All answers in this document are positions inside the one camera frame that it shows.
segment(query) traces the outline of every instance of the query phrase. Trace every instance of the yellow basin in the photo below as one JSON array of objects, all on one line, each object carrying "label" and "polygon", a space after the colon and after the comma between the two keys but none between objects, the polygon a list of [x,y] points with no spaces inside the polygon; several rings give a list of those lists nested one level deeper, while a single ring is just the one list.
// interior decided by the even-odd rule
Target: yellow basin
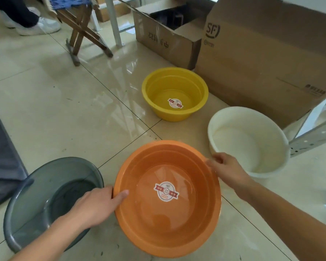
[{"label": "yellow basin", "polygon": [[153,111],[169,122],[188,118],[203,107],[209,95],[201,77],[192,71],[174,67],[149,74],[141,90]]}]

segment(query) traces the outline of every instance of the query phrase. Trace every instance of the gray basin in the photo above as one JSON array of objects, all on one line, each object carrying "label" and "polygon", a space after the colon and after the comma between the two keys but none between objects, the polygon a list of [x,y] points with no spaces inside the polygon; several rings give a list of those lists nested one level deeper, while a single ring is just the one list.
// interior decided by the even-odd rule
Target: gray basin
[{"label": "gray basin", "polygon": [[[103,178],[96,166],[83,158],[60,158],[38,168],[18,187],[6,209],[7,245],[17,253],[66,214],[84,193],[103,187]],[[88,231],[84,230],[66,250]]]}]

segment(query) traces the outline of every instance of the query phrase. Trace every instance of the hand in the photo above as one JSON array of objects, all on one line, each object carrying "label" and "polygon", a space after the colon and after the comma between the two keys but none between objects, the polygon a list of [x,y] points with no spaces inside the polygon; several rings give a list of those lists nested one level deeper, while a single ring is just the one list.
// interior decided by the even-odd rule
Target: hand
[{"label": "hand", "polygon": [[213,157],[215,160],[207,160],[206,164],[224,183],[234,189],[241,199],[245,200],[246,189],[255,181],[244,171],[235,157],[226,153],[216,153]]},{"label": "hand", "polygon": [[91,228],[106,220],[128,194],[129,190],[124,190],[111,199],[112,186],[95,188],[79,198],[66,215],[76,221],[83,230]]}]

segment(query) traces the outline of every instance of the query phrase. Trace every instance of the plastic basin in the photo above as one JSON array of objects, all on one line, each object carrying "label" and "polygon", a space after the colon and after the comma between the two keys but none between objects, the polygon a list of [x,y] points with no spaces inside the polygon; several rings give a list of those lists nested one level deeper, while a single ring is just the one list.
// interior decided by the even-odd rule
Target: plastic basin
[{"label": "plastic basin", "polygon": [[270,118],[245,107],[218,111],[208,125],[211,153],[234,156],[252,177],[266,178],[280,172],[290,158],[283,131]]},{"label": "plastic basin", "polygon": [[[65,215],[87,191],[104,187],[91,162],[76,157],[59,158],[31,173],[13,194],[4,216],[7,245],[17,253]],[[89,231],[81,232],[66,250]]]},{"label": "plastic basin", "polygon": [[140,147],[122,165],[114,196],[130,192],[115,214],[137,247],[176,258],[209,238],[220,214],[221,191],[204,161],[192,147],[163,140]]},{"label": "plastic basin", "polygon": [[206,103],[208,87],[192,71],[163,68],[149,74],[142,85],[143,97],[160,118],[178,122],[188,118]]}]

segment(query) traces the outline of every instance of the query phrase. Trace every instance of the black pants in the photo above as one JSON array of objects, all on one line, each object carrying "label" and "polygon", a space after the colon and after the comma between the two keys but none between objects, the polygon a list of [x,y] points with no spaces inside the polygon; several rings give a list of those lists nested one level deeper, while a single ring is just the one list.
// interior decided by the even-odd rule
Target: black pants
[{"label": "black pants", "polygon": [[23,27],[35,26],[39,21],[39,17],[30,12],[23,0],[0,0],[0,10]]}]

